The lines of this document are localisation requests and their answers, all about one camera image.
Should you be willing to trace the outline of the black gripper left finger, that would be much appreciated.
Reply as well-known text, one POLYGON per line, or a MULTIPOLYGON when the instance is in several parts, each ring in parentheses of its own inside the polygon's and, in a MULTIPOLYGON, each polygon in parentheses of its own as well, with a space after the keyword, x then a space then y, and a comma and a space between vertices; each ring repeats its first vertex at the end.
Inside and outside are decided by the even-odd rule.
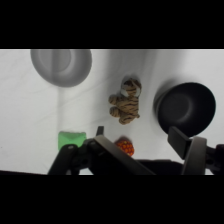
POLYGON ((94 175, 154 175, 114 143, 104 136, 104 127, 99 126, 94 138, 86 139, 78 147, 66 144, 58 152, 48 175, 79 175, 83 169, 89 169, 94 175))

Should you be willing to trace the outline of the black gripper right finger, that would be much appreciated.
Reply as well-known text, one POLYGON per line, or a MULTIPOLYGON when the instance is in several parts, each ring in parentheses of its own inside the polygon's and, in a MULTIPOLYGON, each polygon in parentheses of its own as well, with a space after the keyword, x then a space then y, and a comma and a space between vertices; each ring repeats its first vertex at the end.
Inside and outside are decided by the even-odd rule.
POLYGON ((204 175, 206 169, 224 175, 224 144, 210 147, 205 138, 190 139, 177 127, 169 128, 167 141, 184 161, 182 175, 204 175))

